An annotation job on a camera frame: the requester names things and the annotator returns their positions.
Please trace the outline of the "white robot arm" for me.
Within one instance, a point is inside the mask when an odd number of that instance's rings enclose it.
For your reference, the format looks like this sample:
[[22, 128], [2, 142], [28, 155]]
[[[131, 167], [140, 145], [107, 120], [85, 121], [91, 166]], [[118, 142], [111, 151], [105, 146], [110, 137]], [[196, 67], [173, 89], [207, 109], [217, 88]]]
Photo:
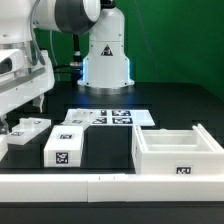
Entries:
[[85, 39], [86, 56], [76, 58], [80, 89], [109, 95], [133, 87], [115, 0], [0, 0], [0, 134], [9, 132], [9, 112], [29, 101], [40, 107], [54, 85], [53, 54], [38, 46], [37, 29]]

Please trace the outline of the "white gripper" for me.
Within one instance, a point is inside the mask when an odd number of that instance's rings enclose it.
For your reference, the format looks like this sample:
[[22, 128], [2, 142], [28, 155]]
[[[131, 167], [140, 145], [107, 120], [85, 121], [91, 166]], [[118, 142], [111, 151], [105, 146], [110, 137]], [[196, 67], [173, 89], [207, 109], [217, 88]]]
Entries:
[[31, 74], [0, 84], [0, 134], [9, 133], [6, 114], [33, 100], [33, 106], [43, 112], [44, 93], [55, 83], [53, 68], [46, 50], [42, 51], [46, 65], [38, 65]]

